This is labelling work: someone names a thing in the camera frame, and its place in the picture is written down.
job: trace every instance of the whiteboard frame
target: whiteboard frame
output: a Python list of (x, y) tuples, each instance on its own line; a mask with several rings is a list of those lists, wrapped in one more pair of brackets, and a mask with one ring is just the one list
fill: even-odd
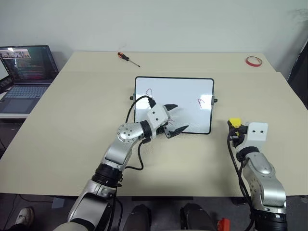
[[(211, 103), (211, 113), (210, 113), (210, 125), (209, 125), (209, 132), (208, 133), (201, 133), (201, 132), (182, 132), (182, 133), (187, 133), (187, 134), (201, 134), (201, 135), (208, 135), (211, 133), (212, 129), (212, 113), (213, 113), (213, 106), (214, 106), (214, 80), (212, 78), (194, 78), (194, 77), (153, 77), (153, 76), (137, 76), (135, 77), (135, 90), (134, 90), (134, 101), (136, 100), (136, 86), (137, 86), (137, 78), (174, 78), (174, 79), (207, 79), (207, 80), (212, 80), (213, 81), (213, 86), (212, 86), (212, 103)], [(136, 105), (134, 106), (134, 122), (136, 121)]]

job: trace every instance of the laptop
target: laptop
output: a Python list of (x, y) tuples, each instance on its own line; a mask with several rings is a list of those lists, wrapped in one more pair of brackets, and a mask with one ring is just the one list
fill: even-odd
[(0, 118), (26, 118), (59, 73), (49, 46), (0, 47), (0, 59), (13, 80)]

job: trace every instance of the red tape roll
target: red tape roll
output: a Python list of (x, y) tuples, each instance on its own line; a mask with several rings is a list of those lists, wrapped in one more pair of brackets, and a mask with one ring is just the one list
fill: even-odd
[[(253, 59), (256, 59), (259, 63), (258, 63), (258, 64), (254, 64), (254, 63), (250, 62), (249, 59), (252, 59), (252, 58), (253, 58)], [(248, 57), (246, 58), (246, 63), (247, 63), (248, 65), (250, 65), (250, 66), (257, 67), (257, 66), (261, 66), (261, 65), (262, 65), (262, 60), (259, 59), (258, 57), (255, 57), (255, 56), (248, 56)]]

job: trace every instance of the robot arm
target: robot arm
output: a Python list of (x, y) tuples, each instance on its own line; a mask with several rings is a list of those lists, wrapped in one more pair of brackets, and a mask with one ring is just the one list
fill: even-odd
[(287, 230), (284, 188), (275, 176), (274, 166), (259, 151), (266, 141), (267, 123), (244, 126), (239, 119), (230, 119), (228, 125), (229, 140), (249, 184), (255, 228), (262, 231)]
[(55, 231), (77, 230), (77, 226), (80, 230), (104, 230), (112, 210), (108, 201), (116, 196), (117, 187), (121, 186), (119, 181), (122, 181), (122, 172), (132, 154), (132, 147), (138, 141), (149, 142), (162, 132), (167, 138), (171, 138), (188, 127), (168, 131), (168, 111), (177, 105), (159, 105), (153, 99), (149, 99), (149, 104), (151, 109), (144, 121), (124, 123), (119, 127), (114, 142), (107, 149), (94, 175), (73, 205), (68, 223), (62, 224)]

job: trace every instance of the laptop keyboard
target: laptop keyboard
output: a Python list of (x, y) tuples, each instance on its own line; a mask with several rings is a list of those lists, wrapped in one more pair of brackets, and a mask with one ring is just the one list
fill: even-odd
[(33, 98), (39, 99), (42, 97), (48, 87), (42, 86), (14, 86), (4, 96), (5, 98)]

